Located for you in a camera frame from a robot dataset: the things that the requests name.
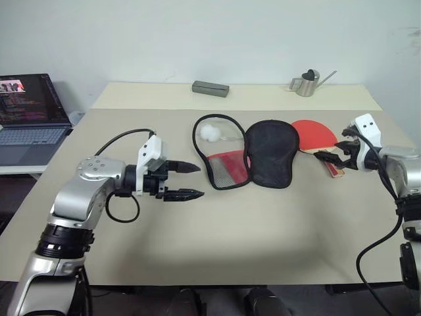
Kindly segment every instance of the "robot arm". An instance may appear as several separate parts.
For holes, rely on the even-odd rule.
[[[382,164],[386,176],[395,183],[397,214],[403,218],[403,234],[408,242],[401,245],[401,271],[403,282],[412,289],[421,289],[421,153],[419,149],[383,147],[381,134],[370,114],[353,120],[343,133],[353,141],[339,142],[336,146],[350,158],[342,161],[338,155],[319,151],[320,160],[339,168],[372,171]],[[378,153],[367,144],[369,141]]]
[[[164,201],[187,201],[203,195],[192,189],[170,191],[169,171],[199,167],[166,160],[166,146],[151,136],[139,151],[137,166],[94,156],[79,163],[73,178],[57,194],[47,226],[30,254],[9,306],[9,316],[79,315],[85,302],[82,284],[85,252],[93,243],[107,197],[149,192]]]

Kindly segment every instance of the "white wall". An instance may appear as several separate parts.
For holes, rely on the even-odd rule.
[[[0,0],[0,73],[48,72],[68,111],[107,82],[365,84],[421,145],[419,0]]]

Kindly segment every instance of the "laptop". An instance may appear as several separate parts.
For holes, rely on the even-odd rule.
[[[0,76],[0,166],[44,166],[70,121],[48,74]]]

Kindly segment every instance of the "white cotton ball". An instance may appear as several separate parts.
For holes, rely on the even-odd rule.
[[[217,127],[213,127],[210,124],[205,124],[200,129],[200,137],[203,140],[214,143],[221,139],[221,131]]]
[[[221,130],[217,127],[212,128],[212,132],[209,133],[208,142],[214,143],[221,139]]]
[[[209,134],[212,133],[213,126],[210,124],[205,124],[200,129],[200,137],[202,140],[208,140]]]

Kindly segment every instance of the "beige table surface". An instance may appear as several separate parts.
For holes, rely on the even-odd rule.
[[[203,168],[171,174],[171,189],[195,188],[205,196],[185,203],[140,199],[141,216],[131,224],[106,214],[87,253],[92,284],[325,284],[360,282],[357,253],[395,224],[395,206],[375,172],[347,171],[332,179],[313,156],[298,153],[293,181],[283,189],[253,183],[216,191],[191,144],[194,122],[212,111],[92,109],[50,162],[0,236],[0,280],[18,280],[28,253],[35,249],[55,195],[77,163],[107,140],[131,128],[151,126],[168,144],[170,158]],[[247,129],[254,122],[313,119],[337,135],[366,111],[219,111]],[[384,144],[413,146],[382,111],[371,112]],[[136,163],[146,135],[131,135],[104,155]],[[114,199],[112,212],[134,214],[130,199]],[[372,282],[401,280],[401,232],[362,261]]]
[[[111,82],[92,109],[168,109],[215,111],[365,110],[381,111],[361,85],[321,85],[301,97],[288,86],[232,84],[227,97],[192,93],[191,84]]]

